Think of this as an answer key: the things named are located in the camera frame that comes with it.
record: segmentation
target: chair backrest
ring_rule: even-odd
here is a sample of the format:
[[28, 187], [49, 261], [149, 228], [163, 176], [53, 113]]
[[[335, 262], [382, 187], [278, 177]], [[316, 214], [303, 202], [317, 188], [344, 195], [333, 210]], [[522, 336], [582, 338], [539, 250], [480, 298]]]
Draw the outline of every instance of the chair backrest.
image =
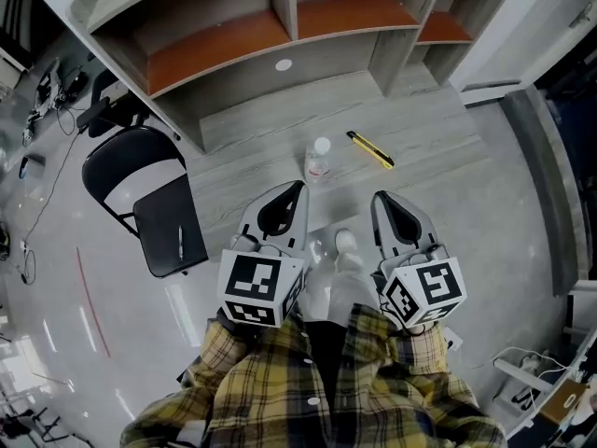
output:
[[149, 126], [133, 126], [114, 134], [95, 148], [83, 164], [83, 184], [101, 205], [108, 194], [129, 175], [154, 162], [185, 160], [173, 141]]

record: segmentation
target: orange shelf board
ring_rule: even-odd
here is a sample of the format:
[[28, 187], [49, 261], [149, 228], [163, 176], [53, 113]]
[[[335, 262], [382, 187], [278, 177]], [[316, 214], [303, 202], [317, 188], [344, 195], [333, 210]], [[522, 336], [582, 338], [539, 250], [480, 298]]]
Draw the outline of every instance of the orange shelf board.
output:
[[298, 38], [367, 29], [416, 27], [399, 0], [306, 0], [298, 3]]
[[473, 39], [445, 11], [434, 11], [419, 36], [419, 43], [470, 43]]
[[205, 28], [149, 55], [147, 91], [156, 94], [210, 68], [289, 42], [271, 10]]

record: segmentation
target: black and white fiducial cube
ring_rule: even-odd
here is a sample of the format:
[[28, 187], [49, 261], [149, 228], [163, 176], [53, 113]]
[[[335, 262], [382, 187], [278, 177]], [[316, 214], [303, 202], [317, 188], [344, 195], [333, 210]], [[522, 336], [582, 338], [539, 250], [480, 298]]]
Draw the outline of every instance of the black and white fiducial cube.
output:
[[230, 320], [280, 327], [304, 287], [303, 259], [222, 251], [217, 296]]
[[434, 260], [394, 269], [382, 291], [381, 309], [397, 325], [410, 328], [446, 318], [465, 299], [458, 260]]

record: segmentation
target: yellow box cutter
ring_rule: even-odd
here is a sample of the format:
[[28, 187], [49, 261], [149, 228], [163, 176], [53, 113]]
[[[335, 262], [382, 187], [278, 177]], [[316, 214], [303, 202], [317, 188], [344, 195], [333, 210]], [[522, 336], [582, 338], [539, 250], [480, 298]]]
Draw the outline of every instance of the yellow box cutter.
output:
[[385, 169], [392, 169], [394, 167], [394, 160], [363, 136], [355, 133], [354, 131], [349, 131], [347, 135], [357, 146], [360, 146], [367, 153], [377, 159]]

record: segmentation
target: electrical outlet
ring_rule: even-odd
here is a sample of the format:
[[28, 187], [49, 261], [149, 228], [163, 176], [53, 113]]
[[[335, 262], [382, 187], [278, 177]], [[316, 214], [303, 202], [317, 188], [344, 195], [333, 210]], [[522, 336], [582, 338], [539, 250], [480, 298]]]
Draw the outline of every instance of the electrical outlet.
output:
[[444, 327], [444, 339], [448, 344], [448, 350], [452, 350], [453, 352], [457, 352], [463, 344], [463, 339], [456, 335], [450, 327]]

